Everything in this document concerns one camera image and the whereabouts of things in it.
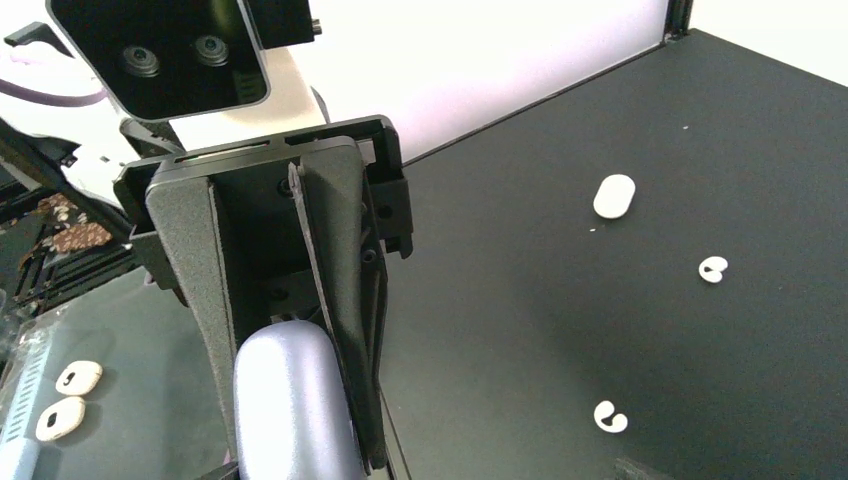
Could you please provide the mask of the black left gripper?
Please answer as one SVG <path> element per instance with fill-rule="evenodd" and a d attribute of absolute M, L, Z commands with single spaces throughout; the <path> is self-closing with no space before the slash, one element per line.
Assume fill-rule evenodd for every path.
<path fill-rule="evenodd" d="M 357 146 L 330 142 L 334 138 Z M 289 164 L 296 165 L 288 180 Z M 145 268 L 161 288 L 183 294 L 193 313 L 235 459 L 240 257 L 271 311 L 283 312 L 307 309 L 314 295 L 304 284 L 309 256 L 362 463 L 367 470 L 388 463 L 362 314 L 364 177 L 364 202 L 374 216 L 371 232 L 385 252 L 408 258 L 409 189 L 399 136 L 384 116 L 145 158 L 128 164 L 114 182 Z"/>

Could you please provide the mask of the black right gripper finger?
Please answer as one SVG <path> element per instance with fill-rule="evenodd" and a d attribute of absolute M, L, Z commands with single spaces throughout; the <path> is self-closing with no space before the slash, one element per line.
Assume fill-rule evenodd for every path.
<path fill-rule="evenodd" d="M 239 466 L 237 462 L 221 465 L 200 476 L 198 480 L 238 480 Z"/>

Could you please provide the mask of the lavender earbud charging case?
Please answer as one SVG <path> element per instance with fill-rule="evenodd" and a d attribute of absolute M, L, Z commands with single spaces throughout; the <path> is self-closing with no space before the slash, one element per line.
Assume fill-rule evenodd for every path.
<path fill-rule="evenodd" d="M 319 326 L 294 320 L 251 335 L 233 393 L 241 478 L 366 478 L 335 350 Z"/>

